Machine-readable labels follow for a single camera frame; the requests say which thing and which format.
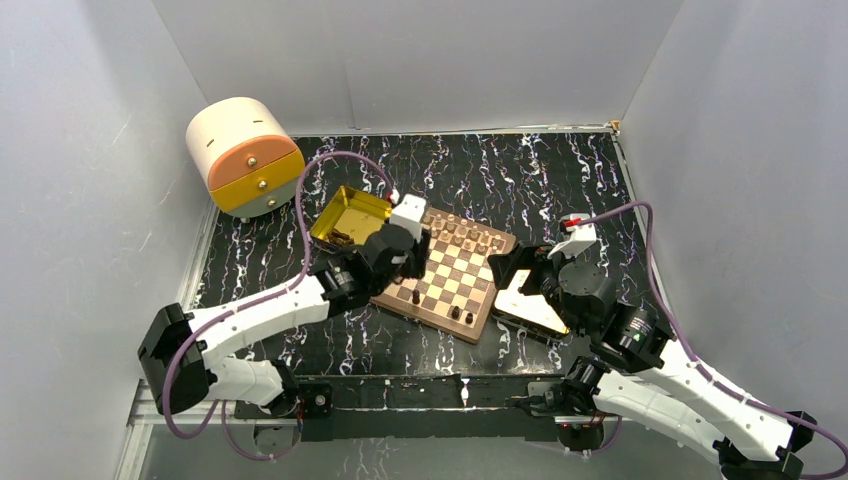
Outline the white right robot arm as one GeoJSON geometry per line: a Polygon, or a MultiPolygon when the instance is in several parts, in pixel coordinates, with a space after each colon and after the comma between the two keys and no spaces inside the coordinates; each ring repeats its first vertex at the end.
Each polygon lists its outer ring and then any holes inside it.
{"type": "Polygon", "coordinates": [[[726,479],[801,477],[796,453],[812,440],[809,416],[787,420],[720,389],[718,375],[687,357],[668,322],[620,301],[600,268],[524,244],[487,262],[497,289],[527,271],[520,293],[541,296],[592,353],[578,357],[558,385],[529,384],[516,407],[535,416],[629,418],[714,459],[726,479]]]}

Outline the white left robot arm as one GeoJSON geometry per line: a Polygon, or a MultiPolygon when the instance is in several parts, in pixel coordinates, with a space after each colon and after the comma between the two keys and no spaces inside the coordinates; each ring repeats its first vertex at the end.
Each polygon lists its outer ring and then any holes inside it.
{"type": "Polygon", "coordinates": [[[422,278],[430,243],[427,228],[414,239],[406,228],[384,224],[364,245],[337,251],[303,278],[217,307],[162,307],[137,350],[158,412],[176,414],[202,401],[236,400],[275,416],[290,414],[299,391],[283,364],[239,359],[235,352],[359,309],[399,279],[422,278]]]}

